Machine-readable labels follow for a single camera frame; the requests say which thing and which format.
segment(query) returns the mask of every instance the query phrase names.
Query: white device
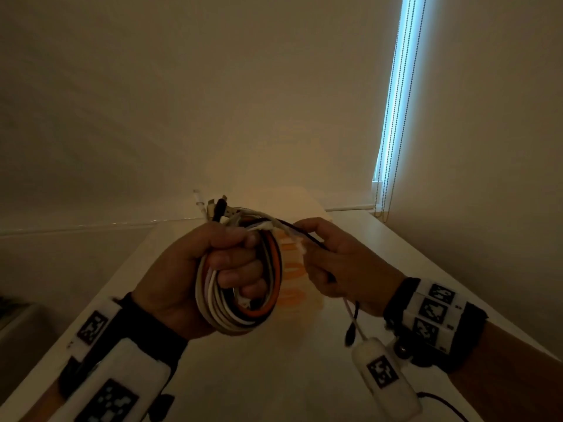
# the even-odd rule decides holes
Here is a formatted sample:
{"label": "white device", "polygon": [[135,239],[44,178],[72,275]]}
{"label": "white device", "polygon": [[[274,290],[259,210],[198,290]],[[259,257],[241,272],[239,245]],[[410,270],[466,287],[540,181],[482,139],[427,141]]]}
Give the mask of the white device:
{"label": "white device", "polygon": [[391,420],[406,422],[422,412],[416,392],[379,339],[358,344],[352,350],[352,359],[373,398]]}
{"label": "white device", "polygon": [[138,422],[170,372],[133,341],[122,339],[49,421]]}

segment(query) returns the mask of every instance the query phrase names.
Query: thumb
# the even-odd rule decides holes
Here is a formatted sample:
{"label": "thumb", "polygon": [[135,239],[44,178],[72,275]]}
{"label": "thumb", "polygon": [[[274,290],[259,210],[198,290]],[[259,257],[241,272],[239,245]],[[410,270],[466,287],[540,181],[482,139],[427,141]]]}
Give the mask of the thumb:
{"label": "thumb", "polygon": [[243,227],[226,227],[218,222],[207,222],[179,238],[172,248],[183,259],[199,259],[211,248],[228,249],[236,246],[248,234]]}
{"label": "thumb", "polygon": [[341,255],[322,249],[312,243],[307,243],[305,248],[307,250],[303,256],[305,264],[314,265],[328,272],[333,272],[338,267]]}

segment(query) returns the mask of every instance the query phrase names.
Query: right hand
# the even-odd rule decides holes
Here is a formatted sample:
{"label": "right hand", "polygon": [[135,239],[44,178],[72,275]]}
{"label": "right hand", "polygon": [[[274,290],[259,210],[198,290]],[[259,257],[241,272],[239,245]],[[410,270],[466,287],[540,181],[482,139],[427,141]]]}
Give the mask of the right hand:
{"label": "right hand", "polygon": [[[326,219],[303,219],[295,226],[315,232],[328,248],[303,241],[305,269],[316,288],[330,298],[359,301],[364,311],[381,317],[405,275]],[[329,272],[336,282],[329,281]]]}

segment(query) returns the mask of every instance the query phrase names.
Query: left hand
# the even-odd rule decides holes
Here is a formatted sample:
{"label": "left hand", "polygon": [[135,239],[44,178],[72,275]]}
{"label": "left hand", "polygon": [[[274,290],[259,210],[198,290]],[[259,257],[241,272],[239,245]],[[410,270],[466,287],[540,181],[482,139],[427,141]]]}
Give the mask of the left hand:
{"label": "left hand", "polygon": [[239,287],[251,299],[266,293],[262,262],[254,247],[260,236],[242,227],[207,222],[170,245],[152,264],[132,298],[146,312],[187,340],[213,333],[195,302],[199,259],[207,252],[212,269],[221,270],[221,287]]}

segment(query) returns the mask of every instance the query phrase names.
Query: roller blind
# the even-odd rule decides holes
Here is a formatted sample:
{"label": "roller blind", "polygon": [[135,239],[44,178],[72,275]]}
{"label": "roller blind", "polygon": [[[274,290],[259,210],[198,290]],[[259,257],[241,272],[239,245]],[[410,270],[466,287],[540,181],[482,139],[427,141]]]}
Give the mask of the roller blind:
{"label": "roller blind", "polygon": [[365,204],[401,0],[2,0],[2,228]]}

